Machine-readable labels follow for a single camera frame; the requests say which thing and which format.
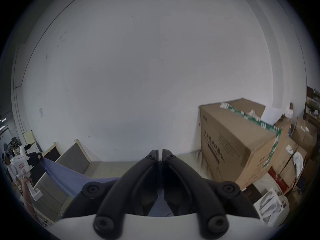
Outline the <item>person's left hand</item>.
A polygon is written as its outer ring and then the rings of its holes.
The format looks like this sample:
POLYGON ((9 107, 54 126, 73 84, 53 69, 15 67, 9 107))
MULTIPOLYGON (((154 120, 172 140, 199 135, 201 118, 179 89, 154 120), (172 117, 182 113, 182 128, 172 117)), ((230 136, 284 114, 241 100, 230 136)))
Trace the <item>person's left hand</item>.
POLYGON ((22 196, 24 199, 32 197, 27 185, 28 182, 30 182, 31 186, 33 186, 33 182, 31 178, 24 177, 21 179, 22 196))

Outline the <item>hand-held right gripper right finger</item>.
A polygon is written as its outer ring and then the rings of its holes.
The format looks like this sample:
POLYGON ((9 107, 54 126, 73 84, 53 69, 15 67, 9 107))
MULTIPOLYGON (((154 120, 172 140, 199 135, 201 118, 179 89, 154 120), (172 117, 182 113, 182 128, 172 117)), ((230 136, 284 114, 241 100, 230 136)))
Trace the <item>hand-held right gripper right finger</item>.
POLYGON ((164 199, 175 216, 196 213, 200 235, 220 238, 227 233, 227 215, 260 219, 254 206, 232 181, 202 178, 170 150, 162 150, 164 199))

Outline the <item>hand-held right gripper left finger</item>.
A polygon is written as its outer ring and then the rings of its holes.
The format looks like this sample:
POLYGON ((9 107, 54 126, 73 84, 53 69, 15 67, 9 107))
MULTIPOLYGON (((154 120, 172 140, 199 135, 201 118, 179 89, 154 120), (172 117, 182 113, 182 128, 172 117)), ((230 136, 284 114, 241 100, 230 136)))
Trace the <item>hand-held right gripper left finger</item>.
POLYGON ((132 166, 121 178, 86 183, 68 206, 63 219, 95 215, 91 223, 100 237, 120 237, 130 198, 145 176, 158 167, 158 150, 132 166))

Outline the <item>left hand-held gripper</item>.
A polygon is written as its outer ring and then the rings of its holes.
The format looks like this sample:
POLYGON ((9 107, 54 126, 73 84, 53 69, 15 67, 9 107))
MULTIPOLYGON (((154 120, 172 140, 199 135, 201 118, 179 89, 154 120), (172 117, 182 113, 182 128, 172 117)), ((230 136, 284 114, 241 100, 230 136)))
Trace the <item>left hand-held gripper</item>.
POLYGON ((19 149, 20 154, 10 160, 10 168, 15 176, 14 179, 31 178, 30 170, 40 162, 43 155, 41 152, 26 154, 24 146, 20 146, 19 149))

